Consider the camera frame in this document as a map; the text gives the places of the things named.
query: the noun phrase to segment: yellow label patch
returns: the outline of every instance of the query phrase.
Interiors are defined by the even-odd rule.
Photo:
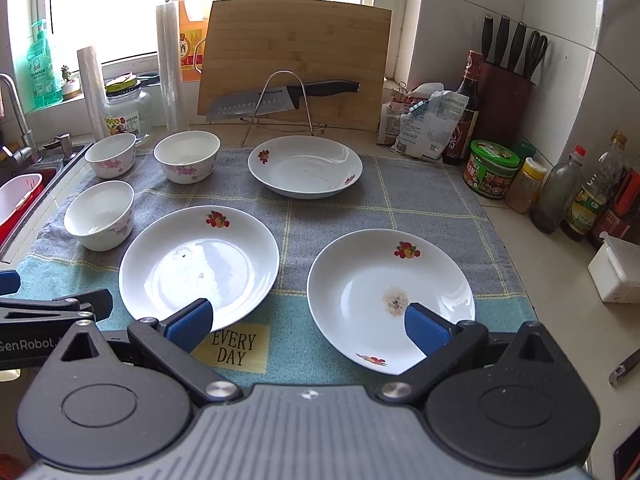
[[[207,335],[191,355],[212,367],[265,374],[270,331],[268,325],[236,323]]]

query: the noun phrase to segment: plate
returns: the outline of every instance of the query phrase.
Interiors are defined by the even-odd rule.
[[[424,359],[404,331],[409,303],[452,323],[476,317],[471,287],[455,262],[426,240],[391,229],[356,231],[327,245],[311,266],[306,296],[329,343],[390,375]]]
[[[238,209],[201,205],[143,230],[122,259],[118,282],[135,319],[165,319],[206,298],[213,306],[213,332],[260,304],[279,264],[276,240],[262,222]]]
[[[249,171],[272,191],[313,200],[340,193],[357,182],[362,161],[340,142],[312,136],[278,137],[249,155]]]

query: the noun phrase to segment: countertop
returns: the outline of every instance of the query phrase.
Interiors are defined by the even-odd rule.
[[[215,133],[226,149],[238,148],[246,131],[244,124],[191,127],[192,130],[199,128]],[[254,127],[246,147],[281,135],[308,134],[304,126],[289,130],[294,131],[283,132],[274,126]],[[164,136],[164,128],[155,128],[141,148],[152,148]],[[361,154],[401,157],[384,146],[375,145],[376,134],[370,132],[328,128],[324,136],[339,140]],[[34,215],[30,225],[34,234],[18,237],[5,266],[13,268],[20,262],[40,226],[87,171],[84,163],[79,163],[74,174],[57,186],[54,196]],[[478,200],[502,239],[539,320],[568,355],[600,407],[600,433],[591,453],[592,474],[600,480],[612,479],[611,455],[640,423],[640,372],[632,372],[616,388],[609,385],[607,378],[613,368],[640,347],[640,305],[600,301],[587,270],[595,254],[588,242],[576,243],[559,230],[552,235],[542,234],[527,216],[512,211],[503,201],[482,197]],[[26,380],[14,382],[28,383]],[[10,385],[0,383],[0,411],[5,404],[4,392],[18,388],[17,384]]]

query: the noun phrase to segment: wooden cutting board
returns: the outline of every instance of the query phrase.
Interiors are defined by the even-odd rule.
[[[222,0],[213,2],[202,64],[198,115],[216,97],[262,90],[277,70],[291,70],[305,83],[350,79],[357,93],[309,97],[311,120],[377,130],[385,75],[391,11],[320,0]],[[297,84],[278,75],[270,87]],[[305,122],[299,110],[266,117]]]

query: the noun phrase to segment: plaid cloth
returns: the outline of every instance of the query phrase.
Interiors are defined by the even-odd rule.
[[[323,200],[293,200],[266,189],[246,167],[251,150],[223,150],[214,174],[192,186],[169,182],[149,150],[136,155],[123,176],[135,190],[135,227],[119,247],[105,253],[83,248],[64,229],[70,202],[100,180],[88,175],[47,221],[17,270],[15,297],[50,300],[98,287],[114,297],[102,330],[126,327],[132,318],[118,291],[118,269],[131,241],[156,219],[195,205],[241,209],[262,221],[280,248],[280,273],[268,297],[245,323],[270,326],[266,373],[220,370],[236,383],[365,383],[383,376],[348,360],[315,326],[306,304],[306,277],[315,257],[332,240],[366,228],[410,232],[445,251],[469,280],[476,319],[493,331],[514,331],[536,319],[503,244],[475,195],[453,168],[409,159],[362,156],[354,186]]]

